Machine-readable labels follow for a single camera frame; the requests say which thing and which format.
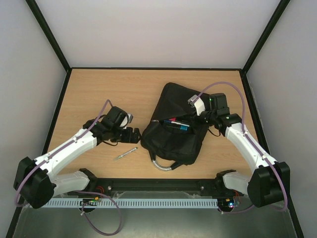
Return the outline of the silver green tip pen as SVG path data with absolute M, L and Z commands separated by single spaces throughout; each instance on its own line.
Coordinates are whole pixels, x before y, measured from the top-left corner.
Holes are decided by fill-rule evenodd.
M 130 153 L 132 153 L 132 152 L 134 152 L 134 151 L 136 151 L 137 149 L 138 149 L 138 147 L 134 147 L 134 148 L 130 149 L 129 151 L 126 151 L 126 152 L 124 152 L 123 154 L 121 154 L 121 155 L 115 157 L 115 158 L 113 159 L 113 161 L 117 161 L 117 160 L 121 159 L 122 157 L 124 157 L 124 156 L 126 156 L 126 155 L 128 155 L 128 154 L 130 154 Z

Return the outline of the black backpack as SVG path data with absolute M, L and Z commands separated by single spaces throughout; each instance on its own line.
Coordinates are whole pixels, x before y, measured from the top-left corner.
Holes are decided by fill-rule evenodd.
M 148 150 L 151 162 L 157 169 L 172 171 L 196 161 L 209 128 L 191 120 L 196 109 L 188 104 L 188 99 L 198 94 L 198 91 L 172 82 L 164 86 L 151 121 L 141 137 L 141 145 Z M 172 123 L 163 120 L 171 118 L 188 124 L 188 131 L 167 128 Z

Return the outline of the blue cap highlighter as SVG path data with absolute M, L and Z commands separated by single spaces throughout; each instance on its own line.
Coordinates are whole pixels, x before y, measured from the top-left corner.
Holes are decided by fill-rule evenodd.
M 179 130 L 179 131 L 188 131 L 188 126 L 184 126 L 184 125 L 173 125 L 173 124 L 168 124 L 166 126 L 167 128 L 172 128 L 172 129 L 175 129 L 175 130 Z

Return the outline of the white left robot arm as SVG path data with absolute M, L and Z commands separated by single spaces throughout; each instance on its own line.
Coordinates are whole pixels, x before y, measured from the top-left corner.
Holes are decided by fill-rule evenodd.
M 119 142 L 138 143 L 141 137 L 139 129 L 128 126 L 132 120 L 131 114 L 113 106 L 106 115 L 88 120 L 74 136 L 57 148 L 34 160 L 29 157 L 22 159 L 13 185 L 18 196 L 38 209 L 63 193 L 93 191 L 97 178 L 88 169 L 64 175 L 60 175 L 60 171 L 101 143 L 112 146 Z

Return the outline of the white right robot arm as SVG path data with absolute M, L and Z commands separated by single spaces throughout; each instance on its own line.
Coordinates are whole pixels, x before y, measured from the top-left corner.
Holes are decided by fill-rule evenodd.
M 256 207 L 283 201 L 288 205 L 287 190 L 290 183 L 290 169 L 285 162 L 277 162 L 252 137 L 238 114 L 230 113 L 225 94 L 209 95 L 210 109 L 203 100 L 194 95 L 188 100 L 195 108 L 194 119 L 208 126 L 214 126 L 240 152 L 248 163 L 252 175 L 241 175 L 235 170 L 220 173 L 216 189 L 221 194 L 235 190 L 249 197 Z

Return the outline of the blue cap whiteboard marker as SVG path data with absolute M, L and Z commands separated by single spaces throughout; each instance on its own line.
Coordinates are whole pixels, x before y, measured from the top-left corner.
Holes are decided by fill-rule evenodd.
M 177 124 L 177 125 L 183 125 L 183 126 L 189 126 L 186 123 L 179 122 L 179 121 L 172 121 L 172 120 L 163 120 L 165 123 L 172 123 L 172 124 Z

